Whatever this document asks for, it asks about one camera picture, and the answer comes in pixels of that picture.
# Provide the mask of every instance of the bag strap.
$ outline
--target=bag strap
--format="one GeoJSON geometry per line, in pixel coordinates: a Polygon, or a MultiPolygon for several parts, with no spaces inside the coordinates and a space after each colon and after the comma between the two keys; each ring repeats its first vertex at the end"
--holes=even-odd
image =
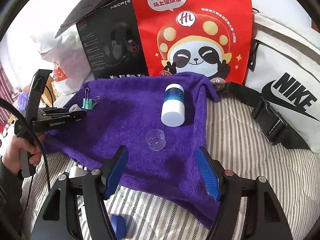
{"type": "Polygon", "coordinates": [[[272,145],[282,143],[287,149],[310,149],[305,140],[265,100],[261,93],[234,82],[223,84],[217,93],[228,92],[247,106],[253,107],[252,118],[260,125],[263,134],[272,145]]]}

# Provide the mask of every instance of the panda eye patch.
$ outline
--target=panda eye patch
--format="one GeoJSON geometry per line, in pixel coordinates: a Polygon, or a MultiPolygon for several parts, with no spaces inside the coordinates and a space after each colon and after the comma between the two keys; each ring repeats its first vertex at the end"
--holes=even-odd
{"type": "Polygon", "coordinates": [[[177,56],[178,56],[178,57],[185,57],[185,58],[188,58],[188,56],[187,56],[187,55],[184,55],[184,54],[178,54],[177,56]]]}
{"type": "Polygon", "coordinates": [[[203,46],[199,49],[200,57],[209,64],[216,64],[220,61],[218,52],[209,46],[203,46]]]}
{"type": "Polygon", "coordinates": [[[204,52],[204,53],[201,55],[201,57],[205,56],[205,55],[208,54],[208,53],[212,53],[212,50],[207,50],[206,52],[204,52]]]}
{"type": "Polygon", "coordinates": [[[191,58],[191,53],[189,50],[180,49],[174,54],[172,60],[177,64],[176,67],[182,68],[189,63],[190,58],[191,58]]]}

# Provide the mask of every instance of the headphone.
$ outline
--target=headphone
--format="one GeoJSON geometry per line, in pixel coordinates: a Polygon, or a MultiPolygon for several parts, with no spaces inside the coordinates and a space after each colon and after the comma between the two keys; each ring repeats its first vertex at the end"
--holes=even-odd
{"type": "Polygon", "coordinates": [[[140,46],[137,43],[135,36],[128,24],[126,23],[117,23],[113,26],[111,33],[111,47],[107,44],[105,46],[105,53],[114,59],[117,62],[117,65],[120,64],[123,60],[128,60],[129,58],[135,57],[138,55],[140,46]],[[118,30],[124,29],[125,36],[121,41],[121,44],[118,45],[116,42],[116,33],[118,30]]]}

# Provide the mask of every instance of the dark sleeve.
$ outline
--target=dark sleeve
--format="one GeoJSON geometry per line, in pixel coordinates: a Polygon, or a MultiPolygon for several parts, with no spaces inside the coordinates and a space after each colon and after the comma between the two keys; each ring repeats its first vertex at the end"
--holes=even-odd
{"type": "Polygon", "coordinates": [[[21,220],[19,218],[22,215],[20,204],[22,182],[22,179],[13,175],[3,165],[2,158],[0,158],[0,207],[19,235],[21,234],[21,220]]]}

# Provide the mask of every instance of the black headset box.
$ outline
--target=black headset box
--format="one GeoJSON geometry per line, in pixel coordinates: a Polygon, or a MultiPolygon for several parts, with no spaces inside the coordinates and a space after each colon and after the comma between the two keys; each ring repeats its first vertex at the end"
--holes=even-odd
{"type": "Polygon", "coordinates": [[[132,0],[116,0],[76,23],[95,79],[148,76],[132,0]]]}

